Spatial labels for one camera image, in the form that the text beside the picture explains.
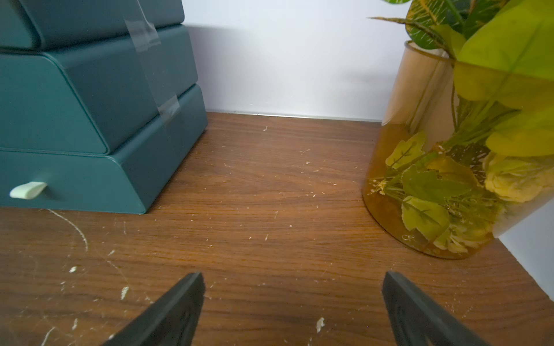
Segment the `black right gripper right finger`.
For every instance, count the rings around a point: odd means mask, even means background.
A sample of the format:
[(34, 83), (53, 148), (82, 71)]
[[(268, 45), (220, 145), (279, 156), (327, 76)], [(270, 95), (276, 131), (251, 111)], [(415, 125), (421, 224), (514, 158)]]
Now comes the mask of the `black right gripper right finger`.
[(386, 272), (382, 295), (397, 345), (488, 344), (399, 272)]

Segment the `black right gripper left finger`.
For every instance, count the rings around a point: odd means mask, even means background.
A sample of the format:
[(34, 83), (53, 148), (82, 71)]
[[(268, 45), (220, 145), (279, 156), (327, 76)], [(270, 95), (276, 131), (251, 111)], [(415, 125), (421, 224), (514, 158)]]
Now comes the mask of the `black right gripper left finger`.
[(206, 286), (200, 272), (189, 273), (105, 345), (191, 345)]

